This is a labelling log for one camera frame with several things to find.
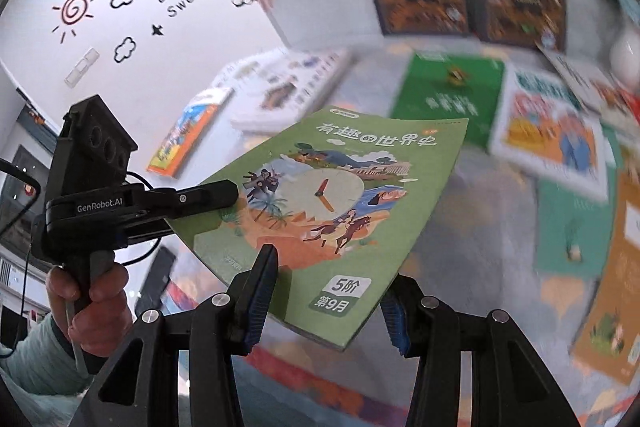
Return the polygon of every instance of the teal book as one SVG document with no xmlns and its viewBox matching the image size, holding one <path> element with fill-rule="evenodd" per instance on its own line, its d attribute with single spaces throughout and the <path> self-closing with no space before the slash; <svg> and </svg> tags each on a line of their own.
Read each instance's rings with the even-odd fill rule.
<svg viewBox="0 0 640 427">
<path fill-rule="evenodd" d="M 468 118 L 465 142 L 486 149 L 503 75 L 492 58 L 415 54 L 391 118 Z"/>
<path fill-rule="evenodd" d="M 280 269 L 270 312 L 344 349 L 393 282 L 458 157 L 466 119 L 391 120 L 323 109 L 216 172 L 232 208 L 170 222 L 229 284 L 263 245 Z"/>
<path fill-rule="evenodd" d="M 603 127 L 609 201 L 596 203 L 547 180 L 538 181 L 538 247 L 540 272 L 598 279 L 607 262 L 616 208 L 616 166 L 622 153 L 614 131 Z"/>
</svg>

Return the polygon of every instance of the wire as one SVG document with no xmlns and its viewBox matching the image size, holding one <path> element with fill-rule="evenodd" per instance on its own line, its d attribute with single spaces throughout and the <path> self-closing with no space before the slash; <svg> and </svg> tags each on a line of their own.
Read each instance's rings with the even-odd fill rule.
<svg viewBox="0 0 640 427">
<path fill-rule="evenodd" d="M 31 200 L 27 204 L 25 204 L 24 208 L 16 214 L 14 219 L 9 221 L 9 223 L 2 230 L 0 230 L 0 237 L 2 237 L 2 235 L 5 232 L 7 232 L 7 230 L 9 230 L 12 226 L 14 226 L 14 224 L 17 223 L 18 220 L 24 214 L 29 212 L 29 209 L 38 200 L 38 197 L 42 192 L 42 188 L 34 178 L 26 174 L 24 171 L 21 171 L 20 169 L 18 169 L 17 167 L 9 163 L 8 161 L 3 160 L 2 158 L 0 158 L 0 172 L 5 172 L 5 174 L 7 174 L 8 176 L 12 176 L 14 178 L 19 179 L 21 182 L 27 185 L 30 185 L 35 190 L 35 194 L 33 195 L 33 198 L 31 198 Z M 27 251 L 27 256 L 25 257 L 25 260 L 24 260 L 24 276 L 22 278 L 22 296 L 20 298 L 20 318 L 24 317 L 24 299 L 27 293 L 27 277 L 28 277 L 28 268 L 29 268 L 30 258 L 31 258 L 31 248 L 29 248 L 29 250 Z M 18 330 L 15 332 L 14 345 L 12 346 L 11 350 L 8 353 L 5 353 L 4 355 L 0 355 L 0 359 L 8 359 L 12 354 L 15 353 L 15 349 L 16 347 L 18 347 L 19 335 L 20 335 L 20 326 L 18 325 Z"/>
<path fill-rule="evenodd" d="M 127 176 L 131 176 L 132 178 L 135 178 L 135 179 L 143 182 L 143 184 L 145 184 L 145 187 L 148 188 L 149 190 L 153 190 L 154 189 L 151 186 L 151 183 L 146 181 L 140 174 L 137 174 L 136 172 L 127 171 Z M 131 259 L 131 261 L 126 261 L 126 262 L 122 263 L 122 265 L 123 266 L 132 266 L 133 264 L 140 263 L 141 261 L 144 261 L 147 257 L 149 257 L 152 253 L 154 253 L 154 251 L 156 250 L 156 248 L 158 248 L 159 245 L 160 245 L 160 238 L 158 237 L 156 239 L 156 242 L 154 243 L 154 245 L 149 250 L 147 250 L 146 253 L 142 254 L 140 257 L 136 257 L 135 259 Z"/>
</svg>

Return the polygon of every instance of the clock hand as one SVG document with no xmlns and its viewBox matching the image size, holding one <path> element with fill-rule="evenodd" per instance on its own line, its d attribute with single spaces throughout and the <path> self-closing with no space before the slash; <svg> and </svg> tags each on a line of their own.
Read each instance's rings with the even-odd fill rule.
<svg viewBox="0 0 640 427">
<path fill-rule="evenodd" d="M 316 190 L 316 197 L 320 197 L 324 194 L 324 190 L 326 188 L 326 184 L 329 182 L 329 178 L 325 179 L 321 184 L 318 190 Z"/>
<path fill-rule="evenodd" d="M 325 208 L 329 211 L 329 212 L 335 212 L 334 208 L 331 206 L 331 203 L 329 203 L 329 201 L 326 200 L 326 198 L 324 196 L 318 196 L 318 199 L 320 201 L 322 201 L 322 204 L 324 204 Z"/>
</svg>

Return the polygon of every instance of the clock illustration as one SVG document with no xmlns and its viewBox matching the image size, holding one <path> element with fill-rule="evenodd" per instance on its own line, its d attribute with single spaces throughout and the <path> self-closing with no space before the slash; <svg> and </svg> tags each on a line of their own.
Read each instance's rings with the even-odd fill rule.
<svg viewBox="0 0 640 427">
<path fill-rule="evenodd" d="M 304 212 L 318 221 L 332 221 L 362 197 L 364 183 L 341 169 L 313 169 L 280 180 L 276 195 L 294 214 Z"/>
</svg>

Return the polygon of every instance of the red spiral sun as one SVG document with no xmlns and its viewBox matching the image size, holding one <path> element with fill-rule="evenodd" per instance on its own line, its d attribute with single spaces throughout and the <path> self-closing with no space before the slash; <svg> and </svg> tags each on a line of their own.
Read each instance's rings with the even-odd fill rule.
<svg viewBox="0 0 640 427">
<path fill-rule="evenodd" d="M 72 26 L 74 24 L 79 23 L 85 17 L 89 19 L 94 18 L 93 15 L 87 13 L 89 9 L 89 4 L 95 0 L 66 0 L 65 3 L 60 6 L 52 6 L 52 10 L 60 10 L 60 20 L 62 20 L 63 25 Z M 56 26 L 51 30 L 51 33 L 57 31 L 60 28 L 60 25 Z M 71 34 L 75 37 L 76 31 L 71 29 Z M 62 32 L 62 36 L 60 37 L 60 44 L 65 41 L 66 30 Z"/>
</svg>

